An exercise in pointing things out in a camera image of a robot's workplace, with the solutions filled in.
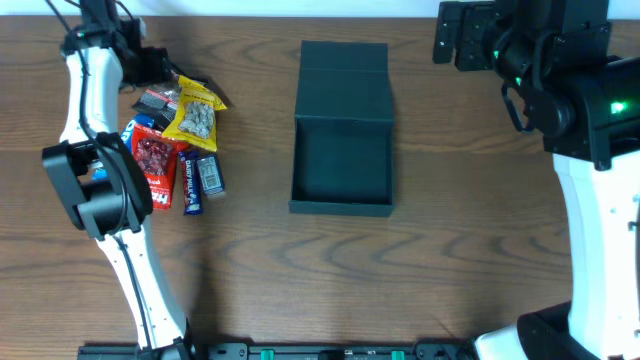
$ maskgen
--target green led light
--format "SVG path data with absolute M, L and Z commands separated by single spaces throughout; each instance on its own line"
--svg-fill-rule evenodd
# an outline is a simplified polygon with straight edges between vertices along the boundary
M 620 114 L 627 109 L 627 103 L 615 102 L 611 103 L 611 114 Z

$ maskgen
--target green connector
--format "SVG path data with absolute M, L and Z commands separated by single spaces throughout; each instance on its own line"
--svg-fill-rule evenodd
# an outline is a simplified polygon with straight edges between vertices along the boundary
M 404 351 L 392 351 L 391 360 L 404 360 Z
M 273 350 L 262 350 L 260 352 L 260 360 L 273 360 L 276 357 Z

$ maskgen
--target red snack bag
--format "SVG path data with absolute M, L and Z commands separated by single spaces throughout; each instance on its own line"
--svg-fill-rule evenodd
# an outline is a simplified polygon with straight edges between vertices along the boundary
M 149 182 L 154 209 L 171 207 L 177 155 L 188 146 L 187 143 L 163 138 L 160 131 L 135 125 L 131 152 Z

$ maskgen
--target table surface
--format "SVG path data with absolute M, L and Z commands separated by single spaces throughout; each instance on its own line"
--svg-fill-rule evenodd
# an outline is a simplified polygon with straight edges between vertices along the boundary
M 470 337 L 570 299 L 564 201 L 538 135 L 513 130 L 490 72 L 431 63 L 432 19 L 148 18 L 148 44 L 211 76 L 223 199 L 183 217 L 180 174 L 154 241 L 197 337 L 256 342 Z M 69 80 L 52 17 L 0 22 L 0 359 L 73 358 L 135 341 L 95 242 L 75 230 L 40 162 Z M 388 219 L 289 214 L 300 41 L 389 44 L 397 207 Z M 640 54 L 640 23 L 612 52 Z M 120 126 L 140 91 L 119 98 Z

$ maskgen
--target box lid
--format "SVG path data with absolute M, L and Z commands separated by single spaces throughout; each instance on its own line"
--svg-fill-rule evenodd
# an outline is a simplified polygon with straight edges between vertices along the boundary
M 386 44 L 303 41 L 296 117 L 392 122 Z

